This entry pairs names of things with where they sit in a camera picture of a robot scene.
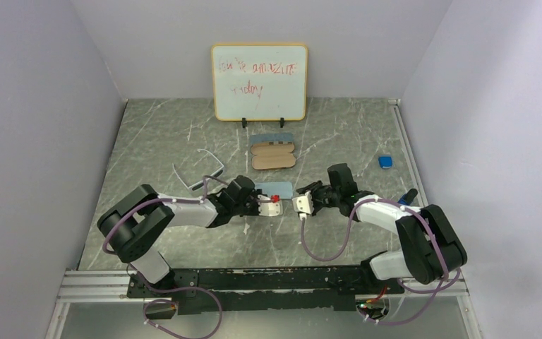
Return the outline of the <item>light blue cloth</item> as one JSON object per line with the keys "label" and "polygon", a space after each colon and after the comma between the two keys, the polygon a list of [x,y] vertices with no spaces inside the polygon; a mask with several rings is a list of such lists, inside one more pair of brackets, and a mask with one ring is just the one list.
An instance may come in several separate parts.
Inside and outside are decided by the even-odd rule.
{"label": "light blue cloth", "polygon": [[279,196],[281,200],[291,200],[294,187],[291,182],[256,182],[255,188],[266,196]]}

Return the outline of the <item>plaid glasses case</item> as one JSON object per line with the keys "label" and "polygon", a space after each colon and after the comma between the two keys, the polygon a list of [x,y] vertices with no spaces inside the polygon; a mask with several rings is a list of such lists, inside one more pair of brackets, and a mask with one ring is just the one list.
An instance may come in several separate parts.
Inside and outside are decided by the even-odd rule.
{"label": "plaid glasses case", "polygon": [[291,142],[264,142],[251,146],[251,164],[255,170],[277,170],[296,164],[295,145]]}

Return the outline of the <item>blue glasses case green lining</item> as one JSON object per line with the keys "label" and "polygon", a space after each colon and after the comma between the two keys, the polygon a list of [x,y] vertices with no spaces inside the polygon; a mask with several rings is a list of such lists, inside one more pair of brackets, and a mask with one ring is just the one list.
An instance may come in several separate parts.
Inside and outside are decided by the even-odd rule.
{"label": "blue glasses case green lining", "polygon": [[249,146],[257,143],[293,143],[292,133],[262,133],[253,134],[249,137]]}

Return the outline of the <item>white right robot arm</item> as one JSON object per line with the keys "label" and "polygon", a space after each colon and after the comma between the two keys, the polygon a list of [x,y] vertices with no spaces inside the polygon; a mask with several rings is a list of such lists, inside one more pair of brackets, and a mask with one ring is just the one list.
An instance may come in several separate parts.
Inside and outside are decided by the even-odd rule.
{"label": "white right robot arm", "polygon": [[354,222],[375,225],[397,235],[400,249],[385,251],[361,264],[361,287],[378,292],[387,280],[413,278],[427,285],[446,278],[468,261],[466,249],[443,209],[437,205],[410,206],[360,190],[345,163],[328,168],[329,184],[313,182],[297,189],[292,202],[301,221],[323,208],[337,208],[347,217],[347,230]]}

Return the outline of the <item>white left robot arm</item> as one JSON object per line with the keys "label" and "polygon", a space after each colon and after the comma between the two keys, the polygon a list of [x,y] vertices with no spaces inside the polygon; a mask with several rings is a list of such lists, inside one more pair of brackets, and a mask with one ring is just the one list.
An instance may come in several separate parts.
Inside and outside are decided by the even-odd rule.
{"label": "white left robot arm", "polygon": [[142,184],[98,219],[102,250],[136,269],[146,288],[163,297],[174,286],[171,266],[154,248],[163,231],[183,226],[216,228],[235,217],[257,216],[263,198],[253,181],[241,175],[200,198],[166,196]]}

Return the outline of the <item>small blue box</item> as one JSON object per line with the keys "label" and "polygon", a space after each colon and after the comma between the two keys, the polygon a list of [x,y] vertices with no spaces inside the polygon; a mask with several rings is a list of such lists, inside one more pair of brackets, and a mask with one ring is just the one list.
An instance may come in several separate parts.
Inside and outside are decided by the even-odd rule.
{"label": "small blue box", "polygon": [[378,164],[382,169],[389,169],[393,166],[393,159],[389,155],[382,155],[378,157]]}

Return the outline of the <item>small blue card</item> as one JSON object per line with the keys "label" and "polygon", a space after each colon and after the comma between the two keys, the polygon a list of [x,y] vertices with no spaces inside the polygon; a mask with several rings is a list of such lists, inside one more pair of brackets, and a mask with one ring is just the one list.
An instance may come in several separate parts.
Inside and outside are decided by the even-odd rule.
{"label": "small blue card", "polygon": [[417,196],[418,196],[418,190],[415,188],[412,188],[408,190],[405,194],[403,194],[397,202],[400,205],[412,206]]}

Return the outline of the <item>yellow framed whiteboard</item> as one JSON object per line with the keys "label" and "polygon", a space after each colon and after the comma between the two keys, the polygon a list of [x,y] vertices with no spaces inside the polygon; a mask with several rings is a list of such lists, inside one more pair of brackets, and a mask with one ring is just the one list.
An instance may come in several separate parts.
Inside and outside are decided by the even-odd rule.
{"label": "yellow framed whiteboard", "polygon": [[301,121],[306,115],[308,48],[299,43],[211,47],[215,116],[220,121]]}

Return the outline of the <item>white frame sunglasses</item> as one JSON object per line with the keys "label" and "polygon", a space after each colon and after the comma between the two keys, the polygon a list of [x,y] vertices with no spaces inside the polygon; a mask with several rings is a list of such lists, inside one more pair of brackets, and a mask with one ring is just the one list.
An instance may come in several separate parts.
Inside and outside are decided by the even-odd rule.
{"label": "white frame sunglasses", "polygon": [[[200,166],[197,162],[187,167],[180,167],[176,165],[175,163],[171,165],[174,171],[174,174],[176,178],[179,180],[179,182],[183,185],[185,189],[192,192],[197,191],[204,187],[205,182],[204,182],[203,176],[208,175],[216,179],[219,179],[226,169],[225,164],[213,152],[206,150],[204,148],[197,149],[197,152],[202,153],[204,157],[211,158],[215,166],[212,167],[211,169],[208,169],[206,167]],[[193,181],[187,181],[185,179],[184,174],[188,174],[189,170],[192,171]]]}

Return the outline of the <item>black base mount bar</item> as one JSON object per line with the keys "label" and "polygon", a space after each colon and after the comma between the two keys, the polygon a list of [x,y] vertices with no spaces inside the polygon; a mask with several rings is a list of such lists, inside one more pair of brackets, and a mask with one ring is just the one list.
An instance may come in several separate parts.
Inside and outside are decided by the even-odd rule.
{"label": "black base mount bar", "polygon": [[130,276],[130,299],[168,298],[180,315],[217,311],[316,309],[353,311],[356,303],[378,295],[403,293],[395,279],[376,280],[362,265],[283,268],[175,269],[174,279],[152,289]]}

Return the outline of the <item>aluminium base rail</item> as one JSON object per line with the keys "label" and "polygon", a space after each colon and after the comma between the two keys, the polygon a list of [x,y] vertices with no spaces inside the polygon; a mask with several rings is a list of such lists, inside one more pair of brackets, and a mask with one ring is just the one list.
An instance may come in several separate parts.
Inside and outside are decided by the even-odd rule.
{"label": "aluminium base rail", "polygon": [[[360,189],[397,199],[422,187],[394,100],[311,98],[288,122],[223,122],[211,99],[130,100],[107,165],[95,216],[140,184],[187,196],[204,174],[225,181],[327,181],[345,162]],[[209,294],[181,294],[179,312],[154,325],[130,299],[133,271],[101,250],[92,226],[78,268],[64,276],[49,338],[480,338],[463,280],[435,299],[409,292],[367,293],[360,263],[397,250],[398,237],[335,209],[305,227],[284,202],[279,217],[234,218],[213,230],[172,227],[156,249],[187,269]]]}

